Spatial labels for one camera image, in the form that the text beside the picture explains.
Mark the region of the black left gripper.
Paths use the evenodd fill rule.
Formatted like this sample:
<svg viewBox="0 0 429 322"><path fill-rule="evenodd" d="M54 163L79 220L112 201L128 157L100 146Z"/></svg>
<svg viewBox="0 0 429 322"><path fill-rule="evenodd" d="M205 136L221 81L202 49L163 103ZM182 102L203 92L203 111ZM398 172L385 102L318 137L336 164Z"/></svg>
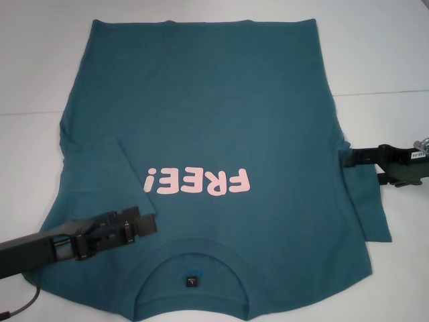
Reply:
<svg viewBox="0 0 429 322"><path fill-rule="evenodd" d="M47 231L1 243L1 278L31 272L59 261L85 260L125 245L120 231L140 218L139 207L69 221Z"/></svg>

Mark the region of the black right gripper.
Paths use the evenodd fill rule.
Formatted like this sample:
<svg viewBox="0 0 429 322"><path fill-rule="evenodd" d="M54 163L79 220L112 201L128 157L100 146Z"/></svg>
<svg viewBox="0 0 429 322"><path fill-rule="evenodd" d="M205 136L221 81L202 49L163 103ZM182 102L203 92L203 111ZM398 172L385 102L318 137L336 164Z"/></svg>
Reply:
<svg viewBox="0 0 429 322"><path fill-rule="evenodd" d="M415 148L382 144L378 148L351 149L345 158L345 168L368 164L377 164L384 171L377 175L381 186L418 186L428 178L428 155Z"/></svg>

